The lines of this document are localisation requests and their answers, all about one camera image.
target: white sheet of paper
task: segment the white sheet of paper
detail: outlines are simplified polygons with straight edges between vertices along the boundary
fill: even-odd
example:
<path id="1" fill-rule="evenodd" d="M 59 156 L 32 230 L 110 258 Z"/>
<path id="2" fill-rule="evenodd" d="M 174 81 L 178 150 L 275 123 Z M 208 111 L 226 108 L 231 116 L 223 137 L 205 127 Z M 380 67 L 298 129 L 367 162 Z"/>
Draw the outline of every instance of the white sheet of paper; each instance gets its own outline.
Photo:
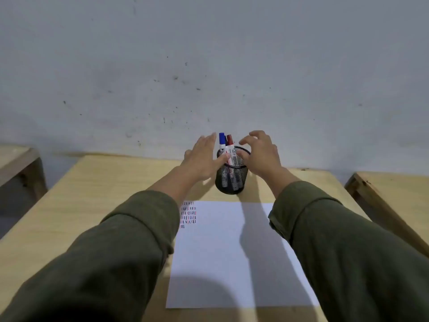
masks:
<path id="1" fill-rule="evenodd" d="M 185 202 L 166 307 L 318 305 L 292 248 L 268 225 L 271 208 Z"/>

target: person's right hand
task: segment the person's right hand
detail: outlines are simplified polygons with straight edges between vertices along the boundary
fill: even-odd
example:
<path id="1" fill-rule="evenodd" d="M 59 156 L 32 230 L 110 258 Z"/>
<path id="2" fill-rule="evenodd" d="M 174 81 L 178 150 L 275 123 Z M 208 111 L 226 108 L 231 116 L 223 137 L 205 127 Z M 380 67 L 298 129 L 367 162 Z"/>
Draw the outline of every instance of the person's right hand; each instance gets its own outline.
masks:
<path id="1" fill-rule="evenodd" d="M 282 168 L 277 146 L 272 144 L 270 136 L 264 131 L 250 132 L 248 136 L 240 140 L 239 144 L 248 144 L 252 148 L 250 155 L 246 151 L 237 150 L 237 155 L 243 158 L 244 165 L 249 168 L 250 172 L 265 179 L 271 175 L 271 172 Z"/>

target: person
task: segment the person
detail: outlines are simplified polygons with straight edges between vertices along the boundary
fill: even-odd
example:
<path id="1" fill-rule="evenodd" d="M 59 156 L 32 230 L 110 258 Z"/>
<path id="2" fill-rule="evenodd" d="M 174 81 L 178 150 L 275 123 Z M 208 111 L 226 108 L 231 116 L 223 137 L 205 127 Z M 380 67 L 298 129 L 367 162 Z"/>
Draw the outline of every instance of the person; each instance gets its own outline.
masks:
<path id="1" fill-rule="evenodd" d="M 132 195 L 98 226 L 27 280 L 1 321 L 140 321 L 179 227 L 179 207 L 212 159 L 216 135 L 201 136 L 180 166 Z M 239 151 L 276 200 L 271 227 L 295 251 L 329 321 L 429 320 L 429 259 L 282 167 L 263 131 Z"/>

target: pen holder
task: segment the pen holder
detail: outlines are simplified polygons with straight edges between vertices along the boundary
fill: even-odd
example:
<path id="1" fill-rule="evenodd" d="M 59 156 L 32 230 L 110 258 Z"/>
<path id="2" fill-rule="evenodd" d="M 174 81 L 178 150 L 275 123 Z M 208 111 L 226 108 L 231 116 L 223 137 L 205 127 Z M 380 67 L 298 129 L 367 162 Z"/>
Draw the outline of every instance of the pen holder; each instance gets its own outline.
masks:
<path id="1" fill-rule="evenodd" d="M 235 146 L 235 150 L 243 150 L 250 154 L 250 152 L 242 147 Z M 217 151 L 217 156 L 221 155 L 221 151 Z M 244 189 L 244 183 L 246 182 L 246 176 L 248 172 L 247 166 L 244 166 L 243 158 L 237 155 L 239 166 L 232 166 L 228 163 L 223 164 L 221 168 L 217 170 L 216 180 L 214 184 L 217 189 L 227 195 L 237 195 Z"/>

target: row of marks on paper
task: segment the row of marks on paper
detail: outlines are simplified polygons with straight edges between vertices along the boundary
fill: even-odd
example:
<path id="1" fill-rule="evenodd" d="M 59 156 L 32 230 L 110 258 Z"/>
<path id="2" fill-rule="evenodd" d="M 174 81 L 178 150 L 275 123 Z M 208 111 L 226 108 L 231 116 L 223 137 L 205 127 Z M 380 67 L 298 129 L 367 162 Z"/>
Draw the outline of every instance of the row of marks on paper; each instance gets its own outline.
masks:
<path id="1" fill-rule="evenodd" d="M 180 208 L 180 226 L 185 228 L 187 224 L 196 223 L 196 207 L 194 201 L 185 201 Z"/>

